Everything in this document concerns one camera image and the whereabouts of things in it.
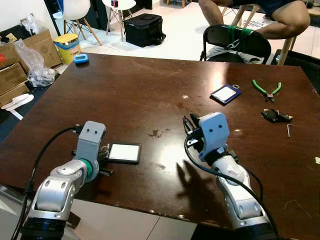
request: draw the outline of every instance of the shorts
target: shorts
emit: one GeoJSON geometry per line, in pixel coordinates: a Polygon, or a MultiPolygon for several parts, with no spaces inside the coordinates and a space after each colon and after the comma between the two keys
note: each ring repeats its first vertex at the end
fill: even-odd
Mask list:
{"type": "Polygon", "coordinates": [[[232,5],[258,4],[265,11],[265,14],[270,17],[275,10],[294,1],[295,0],[233,0],[232,5]]]}

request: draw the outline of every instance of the pliers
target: pliers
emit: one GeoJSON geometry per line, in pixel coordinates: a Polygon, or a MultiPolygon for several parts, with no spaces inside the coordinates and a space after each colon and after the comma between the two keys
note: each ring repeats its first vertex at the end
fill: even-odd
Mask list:
{"type": "Polygon", "coordinates": [[[277,94],[277,92],[279,92],[279,90],[281,89],[281,82],[278,82],[277,88],[272,92],[272,93],[268,93],[266,90],[264,90],[262,87],[260,87],[258,85],[258,83],[256,82],[256,80],[252,80],[253,85],[256,87],[256,89],[258,89],[260,92],[262,92],[262,94],[265,97],[265,100],[268,102],[268,100],[271,100],[271,102],[275,102],[275,95],[277,94]]]}

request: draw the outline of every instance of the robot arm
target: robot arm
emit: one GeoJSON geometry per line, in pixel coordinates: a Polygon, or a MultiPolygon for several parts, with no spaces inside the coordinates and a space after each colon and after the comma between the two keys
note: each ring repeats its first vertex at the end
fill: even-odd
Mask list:
{"type": "Polygon", "coordinates": [[[22,240],[62,238],[75,194],[99,172],[97,158],[105,131],[102,123],[85,123],[74,159],[52,170],[38,188],[22,229],[22,240]]]}
{"type": "MultiPolygon", "coordinates": [[[[202,162],[207,162],[213,171],[232,177],[251,190],[248,172],[227,152],[230,132],[225,115],[215,112],[197,120],[194,115],[191,117],[198,128],[187,132],[187,147],[198,144],[195,148],[202,162]]],[[[264,209],[247,190],[221,176],[217,177],[217,184],[224,194],[232,226],[240,239],[277,239],[264,209]]]]}

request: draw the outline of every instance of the black folding chair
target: black folding chair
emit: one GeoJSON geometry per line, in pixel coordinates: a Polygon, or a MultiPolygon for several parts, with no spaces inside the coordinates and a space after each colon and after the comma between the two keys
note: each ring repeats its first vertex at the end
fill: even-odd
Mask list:
{"type": "Polygon", "coordinates": [[[267,39],[260,33],[236,26],[224,24],[209,26],[203,33],[203,51],[200,61],[244,63],[238,54],[231,51],[241,52],[263,58],[262,64],[266,64],[271,46],[267,39]],[[225,52],[219,52],[207,59],[207,43],[225,48],[225,52]]]}

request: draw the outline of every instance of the cardboard box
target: cardboard box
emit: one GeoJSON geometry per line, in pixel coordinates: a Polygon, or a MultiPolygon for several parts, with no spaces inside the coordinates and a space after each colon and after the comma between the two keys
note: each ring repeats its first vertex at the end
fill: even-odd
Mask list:
{"type": "Polygon", "coordinates": [[[46,67],[55,67],[62,64],[59,53],[51,39],[49,30],[28,37],[23,40],[23,42],[28,48],[32,48],[41,53],[46,67]]]}
{"type": "Polygon", "coordinates": [[[18,86],[0,95],[0,107],[10,103],[13,98],[28,92],[29,92],[29,89],[27,88],[26,84],[24,83],[19,84],[18,86]]]}
{"type": "Polygon", "coordinates": [[[0,69],[19,62],[20,58],[10,43],[0,46],[0,69]]]}
{"type": "Polygon", "coordinates": [[[19,62],[0,70],[0,94],[26,81],[27,76],[19,62]]]}

